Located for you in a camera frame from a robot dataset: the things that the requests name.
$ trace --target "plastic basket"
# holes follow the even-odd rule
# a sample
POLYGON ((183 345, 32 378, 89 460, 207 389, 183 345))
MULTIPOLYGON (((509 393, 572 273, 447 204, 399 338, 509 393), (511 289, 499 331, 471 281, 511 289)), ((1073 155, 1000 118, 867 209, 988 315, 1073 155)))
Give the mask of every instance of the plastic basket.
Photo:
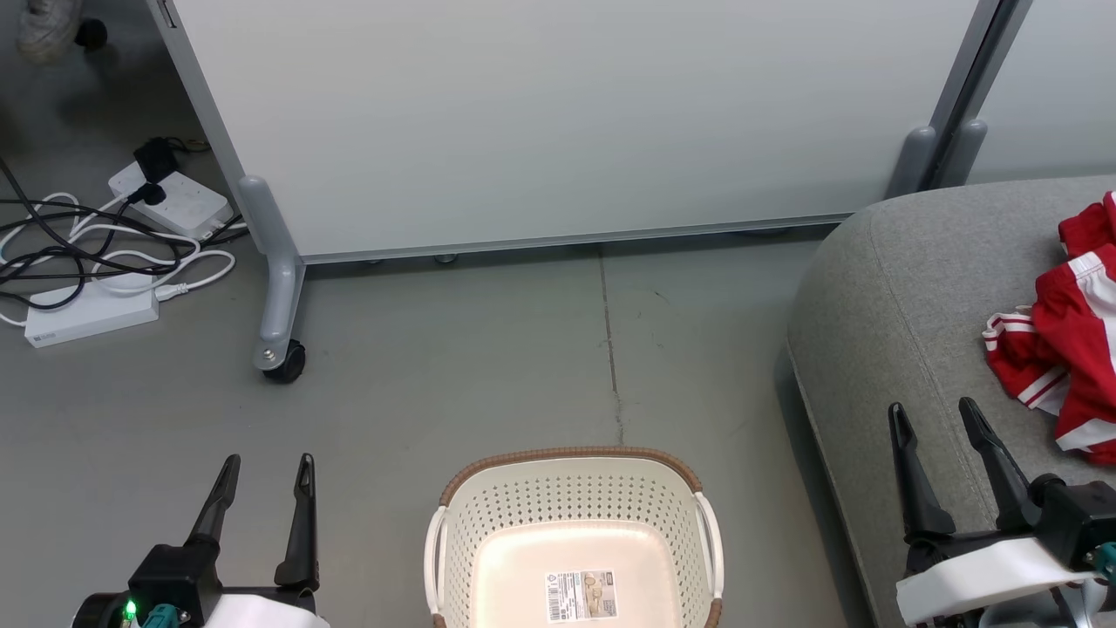
POLYGON ((437 628, 713 628, 724 557, 677 458, 577 447, 473 463, 442 493, 423 557, 437 628))

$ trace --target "concrete floor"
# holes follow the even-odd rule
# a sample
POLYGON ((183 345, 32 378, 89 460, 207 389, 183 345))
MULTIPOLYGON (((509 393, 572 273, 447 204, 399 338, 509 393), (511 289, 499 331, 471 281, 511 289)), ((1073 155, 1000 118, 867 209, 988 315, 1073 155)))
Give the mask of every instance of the concrete floor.
MULTIPOLYGON (((90 0, 87 13, 110 49, 40 69, 0 47, 0 149, 32 195, 107 200, 146 137, 201 136, 143 2, 90 0)), ((10 37, 15 20, 0 23, 10 37)), ((184 168, 227 189, 208 155, 184 168)), ((231 453, 243 470, 219 573, 269 583, 310 452, 321 615, 427 626, 423 535, 458 471, 624 444, 680 456, 704 482, 725 543, 723 626, 867 625, 780 361, 825 232, 314 268, 296 329, 308 367, 289 387, 250 365, 266 268, 246 240, 232 274, 163 303, 155 323, 44 350, 0 329, 6 624, 67 626, 85 595, 124 589, 151 545, 184 540, 231 453)))

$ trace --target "barcode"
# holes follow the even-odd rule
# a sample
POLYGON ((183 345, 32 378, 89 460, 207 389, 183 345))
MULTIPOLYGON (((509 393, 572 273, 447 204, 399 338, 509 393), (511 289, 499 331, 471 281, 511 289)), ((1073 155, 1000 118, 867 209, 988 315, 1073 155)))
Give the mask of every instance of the barcode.
POLYGON ((558 621, 561 619, 561 606, 558 603, 558 587, 551 586, 547 588, 547 606, 550 608, 550 621, 558 621))

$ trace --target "basket bottom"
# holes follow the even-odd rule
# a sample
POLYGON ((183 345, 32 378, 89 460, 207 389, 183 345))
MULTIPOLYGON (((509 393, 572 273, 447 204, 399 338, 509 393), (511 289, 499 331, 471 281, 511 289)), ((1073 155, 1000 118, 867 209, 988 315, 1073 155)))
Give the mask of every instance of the basket bottom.
POLYGON ((472 628, 677 628, 680 607, 670 547, 645 523, 564 521, 509 528, 489 535, 473 559, 472 628), (609 578, 613 582, 605 587, 609 578), (565 583, 560 593, 556 579, 565 583), (577 603, 569 600, 577 599, 578 591, 584 605, 575 611, 570 607, 577 603), (557 598, 568 612, 565 621, 556 610, 557 598), (591 617, 576 619, 578 615, 591 617))

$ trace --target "shoe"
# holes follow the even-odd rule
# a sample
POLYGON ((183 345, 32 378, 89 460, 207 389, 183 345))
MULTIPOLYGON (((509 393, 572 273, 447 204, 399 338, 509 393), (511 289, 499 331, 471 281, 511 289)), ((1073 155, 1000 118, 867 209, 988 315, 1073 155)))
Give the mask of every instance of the shoe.
POLYGON ((74 45, 81 26, 81 0, 26 0, 17 47, 27 60, 57 61, 74 45))

